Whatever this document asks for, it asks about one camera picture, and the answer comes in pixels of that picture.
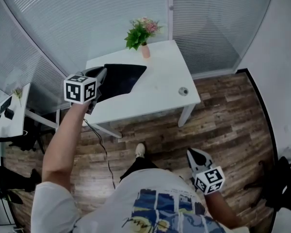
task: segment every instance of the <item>white table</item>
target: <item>white table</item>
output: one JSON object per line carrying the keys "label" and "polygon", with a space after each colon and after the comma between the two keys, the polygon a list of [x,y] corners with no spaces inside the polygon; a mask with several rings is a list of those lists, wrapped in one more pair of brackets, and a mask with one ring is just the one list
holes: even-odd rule
{"label": "white table", "polygon": [[[56,122],[52,122],[26,109],[29,89],[30,89],[30,83],[28,83],[27,85],[23,87],[22,97],[20,101],[19,101],[19,98],[16,97],[15,94],[12,94],[11,96],[9,96],[9,97],[12,97],[12,100],[11,100],[11,105],[8,108],[14,111],[14,116],[12,120],[10,120],[4,116],[4,113],[2,113],[0,117],[0,137],[14,137],[14,136],[23,135],[25,115],[51,128],[54,128],[54,129],[58,128],[60,110],[57,110],[56,112]],[[5,101],[9,99],[9,97],[7,99],[4,99],[0,103],[0,107],[1,105],[3,105]]]}
{"label": "white table", "polygon": [[[98,103],[85,119],[93,127],[117,138],[122,134],[110,128],[107,122],[137,117],[183,107],[178,126],[185,124],[200,97],[181,52],[172,41],[148,44],[151,57],[144,59],[140,50],[122,50],[89,60],[86,69],[105,64],[133,64],[147,66],[129,94],[123,94]],[[186,87],[182,96],[179,89]]]}

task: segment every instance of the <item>dark floor trim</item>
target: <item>dark floor trim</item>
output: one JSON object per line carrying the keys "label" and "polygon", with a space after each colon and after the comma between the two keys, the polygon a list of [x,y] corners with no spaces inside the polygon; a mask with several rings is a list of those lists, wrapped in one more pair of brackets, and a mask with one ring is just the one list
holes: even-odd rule
{"label": "dark floor trim", "polygon": [[[261,93],[254,81],[254,79],[252,78],[249,70],[247,68],[245,69],[239,69],[237,70],[236,73],[246,73],[250,83],[252,84],[252,87],[254,89],[254,91],[256,92],[256,95],[258,97],[258,100],[260,102],[260,105],[262,107],[262,110],[263,110],[263,113],[264,113],[264,116],[266,118],[266,122],[267,122],[267,126],[268,126],[268,130],[270,132],[270,135],[271,135],[271,140],[272,140],[272,145],[273,145],[273,154],[274,154],[274,162],[275,164],[277,163],[278,161],[278,153],[277,153],[277,146],[276,146],[276,141],[275,141],[275,135],[274,135],[274,131],[273,131],[273,128],[272,128],[272,124],[271,124],[271,120],[270,120],[270,117],[268,116],[268,113],[267,113],[267,110],[266,110],[266,106],[265,106],[265,103],[263,101],[263,98],[261,96]],[[269,228],[269,233],[272,232],[273,230],[273,226],[274,226],[274,222],[275,222],[275,218],[276,218],[276,214],[277,214],[277,211],[274,209],[274,212],[273,212],[273,217],[272,217],[272,222],[271,222],[271,225],[270,225],[270,228]]]}

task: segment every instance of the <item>white t-shirt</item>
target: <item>white t-shirt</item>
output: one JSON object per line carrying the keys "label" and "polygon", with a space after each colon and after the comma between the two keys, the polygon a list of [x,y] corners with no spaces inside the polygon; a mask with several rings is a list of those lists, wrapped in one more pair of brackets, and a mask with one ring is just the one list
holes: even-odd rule
{"label": "white t-shirt", "polygon": [[162,169],[133,172],[105,204],[80,217],[64,187],[44,182],[36,187],[33,233],[249,233],[214,221],[185,181]]}

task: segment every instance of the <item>shoe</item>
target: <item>shoe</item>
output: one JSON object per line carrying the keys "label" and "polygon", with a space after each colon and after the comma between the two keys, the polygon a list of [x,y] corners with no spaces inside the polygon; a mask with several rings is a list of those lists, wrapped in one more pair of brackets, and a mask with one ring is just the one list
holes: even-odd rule
{"label": "shoe", "polygon": [[35,184],[40,184],[42,182],[40,174],[35,169],[31,171],[30,179],[32,179]]}
{"label": "shoe", "polygon": [[145,145],[143,143],[139,143],[136,147],[136,158],[138,157],[144,158],[145,152],[146,152]]}

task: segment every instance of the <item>white wall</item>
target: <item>white wall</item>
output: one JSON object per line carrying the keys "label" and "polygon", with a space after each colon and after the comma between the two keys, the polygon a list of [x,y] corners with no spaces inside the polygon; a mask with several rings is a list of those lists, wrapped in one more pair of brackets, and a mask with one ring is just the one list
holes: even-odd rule
{"label": "white wall", "polygon": [[[266,105],[278,155],[291,146],[291,0],[271,0],[264,21],[238,69],[248,68]],[[273,233],[291,233],[291,212],[281,209]]]}

